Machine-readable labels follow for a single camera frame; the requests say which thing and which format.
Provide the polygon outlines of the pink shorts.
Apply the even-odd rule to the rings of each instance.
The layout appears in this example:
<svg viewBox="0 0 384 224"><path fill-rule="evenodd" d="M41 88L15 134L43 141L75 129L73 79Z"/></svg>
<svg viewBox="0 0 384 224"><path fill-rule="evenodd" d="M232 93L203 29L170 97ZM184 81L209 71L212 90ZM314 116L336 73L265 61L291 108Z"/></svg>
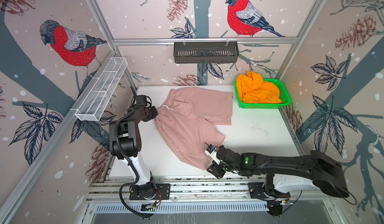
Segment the pink shorts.
<svg viewBox="0 0 384 224"><path fill-rule="evenodd" d="M169 92L155 125L181 162L205 170L211 162L205 150L223 144L225 136L217 126L230 126L232 115L232 92L184 87Z"/></svg>

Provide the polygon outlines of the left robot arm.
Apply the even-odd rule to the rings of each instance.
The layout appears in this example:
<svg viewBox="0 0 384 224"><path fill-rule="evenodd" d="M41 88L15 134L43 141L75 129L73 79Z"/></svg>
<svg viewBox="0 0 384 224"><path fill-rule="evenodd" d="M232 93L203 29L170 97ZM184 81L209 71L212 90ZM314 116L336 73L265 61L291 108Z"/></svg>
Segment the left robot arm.
<svg viewBox="0 0 384 224"><path fill-rule="evenodd" d="M140 155L142 139L139 131L140 122L149 122L157 115L150 97L134 95L134 103L123 117L109 124L110 152L128 166L134 179L128 183L130 200L151 200L157 196L153 175Z"/></svg>

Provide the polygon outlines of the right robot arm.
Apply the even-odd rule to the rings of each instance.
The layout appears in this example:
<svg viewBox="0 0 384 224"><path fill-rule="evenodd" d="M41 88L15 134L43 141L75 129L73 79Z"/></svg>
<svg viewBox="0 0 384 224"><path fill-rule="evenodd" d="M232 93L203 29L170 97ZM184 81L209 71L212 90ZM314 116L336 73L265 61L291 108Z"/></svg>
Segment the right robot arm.
<svg viewBox="0 0 384 224"><path fill-rule="evenodd" d="M346 180L340 163L320 151L311 151L310 155L300 157L270 157L257 153L238 154L221 146L212 145L205 150L213 162L207 171L216 178L223 178L230 172L242 177L266 176L264 194L285 194L273 184L275 175L288 175L311 180L314 187L324 194L336 198L348 198Z"/></svg>

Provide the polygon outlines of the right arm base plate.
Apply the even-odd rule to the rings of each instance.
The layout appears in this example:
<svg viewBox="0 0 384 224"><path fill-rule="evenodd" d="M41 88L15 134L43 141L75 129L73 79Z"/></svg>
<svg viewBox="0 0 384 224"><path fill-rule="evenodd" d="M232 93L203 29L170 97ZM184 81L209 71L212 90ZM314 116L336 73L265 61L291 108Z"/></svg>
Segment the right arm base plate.
<svg viewBox="0 0 384 224"><path fill-rule="evenodd" d="M249 193L251 199L261 201L281 201L291 198L289 193L281 193L275 187L268 186L266 183L248 183Z"/></svg>

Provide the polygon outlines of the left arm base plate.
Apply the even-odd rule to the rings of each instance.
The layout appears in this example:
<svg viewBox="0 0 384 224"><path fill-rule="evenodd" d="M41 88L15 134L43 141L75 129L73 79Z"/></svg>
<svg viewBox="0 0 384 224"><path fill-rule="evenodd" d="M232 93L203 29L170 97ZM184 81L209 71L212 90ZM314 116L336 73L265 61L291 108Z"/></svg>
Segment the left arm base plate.
<svg viewBox="0 0 384 224"><path fill-rule="evenodd" d="M169 200L170 184L151 184L135 185L130 191L130 201L151 201L151 200Z"/></svg>

